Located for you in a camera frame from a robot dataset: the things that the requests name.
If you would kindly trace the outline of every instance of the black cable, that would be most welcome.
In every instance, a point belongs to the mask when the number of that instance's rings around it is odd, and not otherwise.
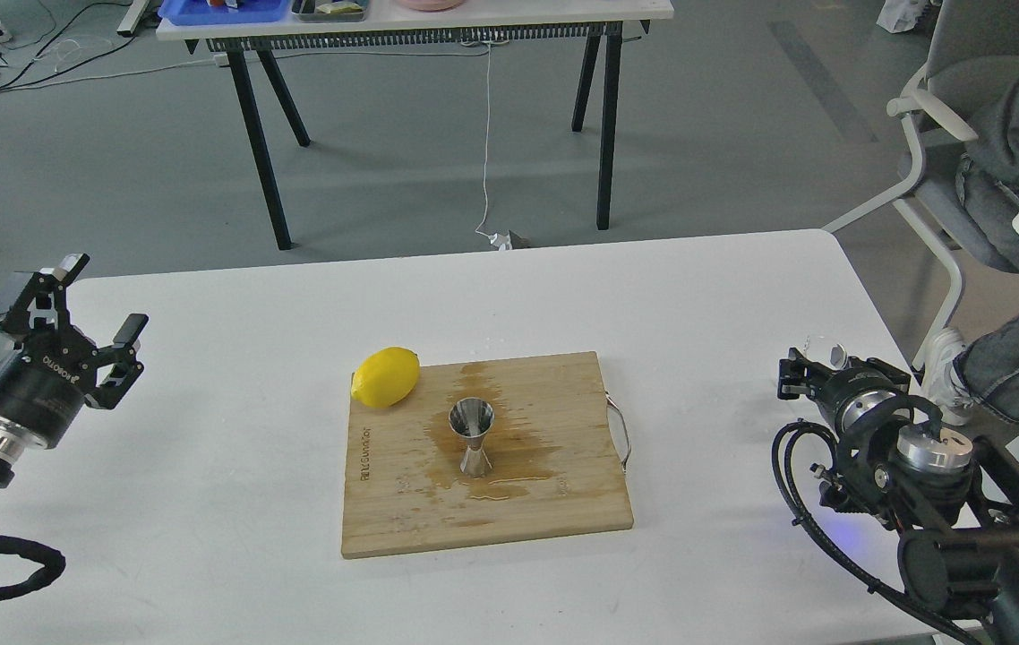
[[[788,434],[792,434],[792,436],[788,438],[788,442],[785,445],[785,456],[782,463],[780,461],[780,444],[783,443],[785,435]],[[853,575],[860,582],[866,584],[868,593],[877,593],[879,597],[890,601],[900,611],[906,612],[915,620],[923,622],[924,625],[934,628],[938,632],[955,638],[957,641],[963,642],[964,645],[979,645],[979,641],[975,637],[965,632],[955,622],[947,620],[947,617],[940,615],[938,612],[923,607],[922,604],[916,603],[914,599],[908,597],[906,593],[893,589],[890,585],[877,579],[877,577],[867,573],[864,568],[856,563],[856,560],[849,558],[848,554],[843,552],[837,546],[837,543],[833,542],[832,538],[820,528],[820,524],[816,523],[816,519],[812,517],[808,512],[808,507],[804,505],[804,500],[800,496],[800,490],[796,487],[796,480],[793,477],[792,470],[793,448],[795,448],[796,442],[802,436],[808,434],[820,437],[828,445],[828,450],[833,455],[833,470],[836,470],[836,437],[833,437],[829,430],[823,426],[804,420],[796,421],[781,428],[771,442],[771,474],[776,480],[780,494],[783,495],[785,502],[788,503],[788,508],[793,512],[793,516],[796,518],[793,521],[793,525],[799,524],[807,532],[808,537],[812,538],[812,542],[820,547],[821,551],[824,551],[829,558],[836,560],[850,575]]]
[[[25,74],[28,70],[32,69],[32,65],[34,65],[36,63],[36,60],[38,60],[38,58],[40,57],[40,54],[43,54],[44,50],[47,50],[48,48],[51,48],[52,42],[55,42],[56,40],[58,40],[58,38],[60,36],[63,36],[63,33],[67,32],[67,29],[69,28],[69,25],[71,25],[71,23],[74,23],[74,21],[81,15],[84,15],[85,11],[88,11],[88,9],[91,9],[92,7],[100,7],[101,5],[109,5],[109,7],[129,7],[129,4],[108,3],[107,1],[100,1],[100,3],[88,4],[87,7],[83,8],[83,9],[79,9],[79,11],[76,11],[76,13],[75,13],[74,16],[71,16],[71,19],[69,19],[66,24],[64,24],[64,25],[62,25],[62,28],[60,28],[59,32],[55,33],[55,36],[52,37],[50,41],[48,41],[48,42],[46,42],[46,44],[44,44],[43,48],[40,48],[38,50],[38,52],[35,53],[34,57],[32,57],[32,61],[28,62],[28,65],[23,66],[23,69],[19,70],[19,73],[15,74],[15,77],[12,77],[11,80],[5,83],[4,86],[0,86],[0,92],[5,91],[5,90],[15,90],[15,89],[18,89],[18,87],[36,86],[36,85],[38,85],[38,83],[43,83],[43,82],[46,82],[46,80],[50,80],[50,78],[52,78],[52,77],[58,77],[58,76],[60,76],[60,74],[67,73],[67,72],[69,72],[69,70],[74,70],[75,68],[79,68],[79,66],[86,65],[86,64],[88,64],[88,63],[90,63],[92,61],[99,60],[100,58],[103,58],[104,56],[111,55],[113,53],[119,52],[120,49],[124,49],[124,48],[126,48],[126,46],[131,45],[131,42],[135,40],[135,37],[129,38],[129,40],[126,41],[126,42],[124,42],[123,45],[120,45],[119,48],[114,48],[112,50],[109,50],[109,52],[104,52],[103,54],[99,54],[99,55],[93,56],[91,58],[88,58],[88,60],[84,60],[84,61],[81,61],[81,62],[78,62],[78,63],[76,63],[74,65],[71,65],[70,68],[68,68],[66,70],[59,70],[56,73],[50,74],[50,76],[41,77],[41,78],[39,78],[39,80],[34,80],[34,82],[25,83],[22,86],[14,86],[14,87],[11,86],[11,85],[13,85],[13,83],[17,82],[19,79],[19,77],[22,77],[23,74]]]
[[[12,597],[21,597],[26,593],[46,588],[63,574],[66,565],[63,554],[55,548],[21,537],[0,535],[0,553],[18,555],[41,565],[28,576],[28,580],[0,587],[0,600],[10,600]]]
[[[10,87],[11,85],[13,85],[13,83],[19,80],[19,77],[22,77],[23,74],[25,74],[28,70],[32,69],[32,65],[35,65],[35,63],[36,63],[36,58],[39,58],[40,54],[44,53],[44,50],[46,50],[48,48],[51,48],[52,42],[55,42],[56,38],[59,38],[60,36],[63,36],[63,33],[67,32],[67,29],[69,28],[69,25],[71,25],[71,23],[74,23],[74,21],[76,21],[76,18],[78,18],[81,15],[84,15],[85,11],[88,11],[88,9],[91,9],[92,7],[100,7],[101,5],[111,5],[111,7],[129,7],[131,4],[92,3],[92,4],[88,4],[87,7],[85,7],[84,9],[79,9],[79,11],[76,11],[76,15],[71,16],[71,19],[69,19],[66,24],[62,25],[62,28],[60,28],[59,32],[56,32],[55,36],[52,37],[50,41],[44,42],[43,48],[40,48],[38,50],[38,52],[35,53],[34,57],[32,57],[33,58],[32,62],[30,62],[30,63],[28,63],[28,65],[23,66],[23,69],[19,70],[19,73],[15,74],[14,78],[12,78],[11,80],[5,83],[4,86],[0,86],[0,91],[6,89],[6,87]],[[83,61],[83,62],[81,62],[78,64],[71,65],[70,68],[68,68],[66,70],[62,70],[62,72],[56,72],[55,74],[52,74],[52,76],[41,77],[40,80],[36,80],[36,82],[33,82],[33,83],[26,83],[25,86],[33,86],[33,85],[35,85],[35,83],[42,83],[44,80],[48,80],[49,77],[56,77],[56,76],[59,76],[59,74],[68,72],[68,70],[74,70],[79,65],[87,64],[87,63],[89,63],[91,61],[95,61],[96,58],[101,58],[101,57],[106,56],[107,54],[113,54],[115,52],[119,52],[120,49],[125,48],[126,45],[131,44],[131,41],[126,42],[126,44],[121,45],[119,48],[112,49],[111,52],[105,52],[104,54],[100,54],[100,56],[94,56],[92,58],[88,58],[87,61]]]
[[[33,45],[38,44],[38,42],[43,41],[44,37],[48,36],[48,34],[51,34],[52,30],[55,30],[56,25],[59,24],[59,23],[56,23],[56,21],[55,21],[55,15],[52,15],[52,11],[51,11],[51,9],[48,8],[47,4],[44,4],[42,0],[36,0],[36,3],[39,4],[41,7],[43,7],[44,11],[46,11],[48,13],[48,19],[52,20],[52,25],[50,28],[48,28],[47,30],[44,30],[44,34],[40,34],[40,37],[36,38],[35,41],[25,42],[25,44],[19,45],[17,48],[7,48],[7,46],[5,46],[7,49],[10,50],[10,52],[15,52],[15,50],[17,50],[17,49],[31,48]]]

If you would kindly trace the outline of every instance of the black table leg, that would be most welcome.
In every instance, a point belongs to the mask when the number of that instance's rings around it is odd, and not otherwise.
[[[580,131],[585,122],[585,105],[588,103],[588,90],[593,86],[596,52],[598,52],[600,46],[600,36],[590,36],[585,40],[585,57],[582,58],[582,77],[580,77],[578,84],[578,102],[574,103],[574,131]]]
[[[596,183],[596,229],[609,228],[612,197],[612,144],[616,138],[616,90],[621,86],[621,30],[604,42],[604,110],[601,115],[601,174]]]
[[[299,145],[306,148],[310,146],[310,137],[307,136],[307,127],[302,123],[299,110],[293,106],[291,91],[287,90],[287,85],[283,82],[283,72],[279,70],[279,63],[275,60],[275,54],[269,49],[257,50],[259,60],[263,62],[263,69],[267,72],[267,78],[271,82],[271,87],[275,89],[275,95],[279,98],[279,105],[283,106],[283,111],[287,115],[287,122],[291,124],[291,129],[296,133]]]
[[[263,184],[263,199],[267,200],[267,210],[271,216],[271,228],[275,229],[275,241],[279,250],[291,248],[291,233],[287,231],[287,220],[283,215],[283,200],[279,199],[279,187],[275,183],[275,168],[271,167],[271,154],[267,151],[267,138],[259,119],[259,107],[255,104],[255,92],[251,89],[251,74],[243,52],[227,52],[227,66],[231,68],[235,94],[239,95],[243,121],[248,126],[251,152],[255,155],[255,167],[259,170],[259,181]]]

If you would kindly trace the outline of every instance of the metal handle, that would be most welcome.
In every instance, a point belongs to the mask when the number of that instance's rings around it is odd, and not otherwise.
[[[621,458],[621,472],[628,473],[629,455],[633,452],[633,444],[632,441],[629,441],[629,427],[625,424],[625,414],[621,412],[616,400],[612,399],[612,395],[609,392],[604,392],[604,404],[609,410],[615,412],[616,417],[621,419],[621,432],[625,435],[625,456]]]

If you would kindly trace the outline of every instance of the plug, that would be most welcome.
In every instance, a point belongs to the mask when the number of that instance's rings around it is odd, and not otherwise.
[[[522,237],[514,231],[505,233],[493,233],[490,237],[490,246],[497,247],[498,252],[508,252],[514,249],[529,249],[528,238]]]

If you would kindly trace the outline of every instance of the gray floor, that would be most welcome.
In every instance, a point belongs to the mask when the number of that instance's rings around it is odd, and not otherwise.
[[[59,24],[85,5],[44,3]],[[587,129],[570,131],[582,44],[493,49],[489,228],[558,246],[817,227],[895,181],[903,142],[884,105],[922,63],[927,41],[877,28],[882,0],[676,4],[676,19],[625,45],[606,232],[593,225],[599,78]],[[117,7],[85,12],[67,33],[85,49],[60,50],[74,56],[60,64],[120,45],[121,15]],[[26,0],[0,0],[0,16],[13,46],[51,25]],[[11,68],[39,47],[7,53]],[[145,33],[59,80],[210,58]],[[206,64],[0,94],[0,285],[13,270],[77,250],[93,257],[88,277],[486,250],[473,229],[484,212],[487,62],[284,58],[309,148],[293,144],[253,68],[298,244],[289,252],[273,245],[227,70]],[[56,64],[46,58],[21,82]],[[0,83],[13,76],[1,70]],[[911,355],[943,297],[938,264],[891,208],[838,236]],[[956,323],[977,335],[1017,311],[1019,278],[969,270]],[[786,278],[799,277],[776,274]]]

